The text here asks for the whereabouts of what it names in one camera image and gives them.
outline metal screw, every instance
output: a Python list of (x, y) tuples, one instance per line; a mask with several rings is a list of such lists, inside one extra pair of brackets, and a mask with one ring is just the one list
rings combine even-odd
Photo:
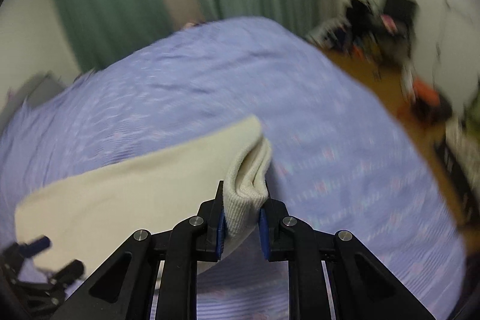
[(340, 231), (338, 232), (338, 237), (343, 241), (350, 241), (353, 238), (353, 235), (349, 231)]
[(292, 216), (284, 217), (282, 222), (286, 226), (296, 226), (297, 225), (297, 219), (295, 217), (292, 217)]
[(201, 226), (203, 224), (203, 218), (200, 216), (193, 216), (188, 222), (191, 226)]
[(148, 237), (148, 231), (145, 229), (139, 229), (136, 231), (133, 235), (135, 240), (142, 241), (145, 240)]

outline cream fabric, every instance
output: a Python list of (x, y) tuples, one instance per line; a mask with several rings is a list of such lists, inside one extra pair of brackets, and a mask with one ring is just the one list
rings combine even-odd
[(52, 247), (34, 258), (35, 265), (57, 271), (79, 259), (88, 276), (134, 231), (167, 231), (195, 215), (224, 180), (225, 257), (253, 230), (268, 197), (271, 153), (252, 116), (212, 135), (58, 181), (18, 205), (17, 239), (48, 236)]

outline brown floor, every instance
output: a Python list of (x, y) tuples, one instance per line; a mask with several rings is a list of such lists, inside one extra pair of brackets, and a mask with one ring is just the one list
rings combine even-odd
[[(375, 80), (375, 67), (365, 61), (350, 58), (337, 52), (326, 52), (327, 57), (342, 70), (347, 72), (354, 79), (360, 81), (370, 90), (372, 90), (392, 117), (397, 118), (398, 109), (404, 104), (402, 90), (400, 87), (400, 72), (393, 69), (382, 69), (382, 79)], [(453, 185), (448, 179), (435, 155), (433, 144), (436, 140), (441, 140), (445, 135), (445, 126), (424, 129), (421, 124), (409, 113), (406, 113), (400, 119), (397, 119), (404, 127), (410, 139), (417, 147), (418, 152), (428, 162), (439, 185), (440, 193), (446, 200), (452, 215), (457, 220), (459, 226), (465, 223), (462, 214), (460, 200), (455, 194)], [(465, 245), (469, 254), (480, 252), (480, 230), (464, 229), (462, 235), (465, 239)]]

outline blue gripper pad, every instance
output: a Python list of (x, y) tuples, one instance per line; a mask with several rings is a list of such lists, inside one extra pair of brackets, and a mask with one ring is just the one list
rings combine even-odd
[(222, 253), (223, 253), (223, 244), (225, 242), (225, 235), (227, 232), (227, 224), (225, 221), (225, 212), (222, 209), (222, 212), (220, 213), (220, 221), (218, 222), (218, 228), (217, 228), (217, 257), (218, 259), (222, 258)]
[(32, 258), (36, 254), (49, 248), (50, 245), (50, 239), (46, 236), (42, 236), (29, 244), (22, 244), (18, 251), (24, 258)]
[(265, 209), (260, 209), (260, 216), (258, 218), (258, 230), (260, 233), (260, 245), (262, 246), (262, 252), (265, 259), (270, 259), (270, 237), (268, 235), (267, 216), (265, 215)]

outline bed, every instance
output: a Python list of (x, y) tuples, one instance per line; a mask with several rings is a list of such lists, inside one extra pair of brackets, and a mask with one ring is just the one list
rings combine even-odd
[[(465, 250), (430, 170), (369, 91), (260, 17), (177, 32), (23, 104), (0, 139), (0, 245), (15, 240), (15, 205), (36, 189), (249, 114), (273, 145), (272, 196), (316, 230), (352, 231), (446, 319)], [(32, 265), (22, 277), (44, 278)], [(287, 296), (286, 264), (263, 260), (254, 232), (199, 276), (198, 319), (288, 319)]]

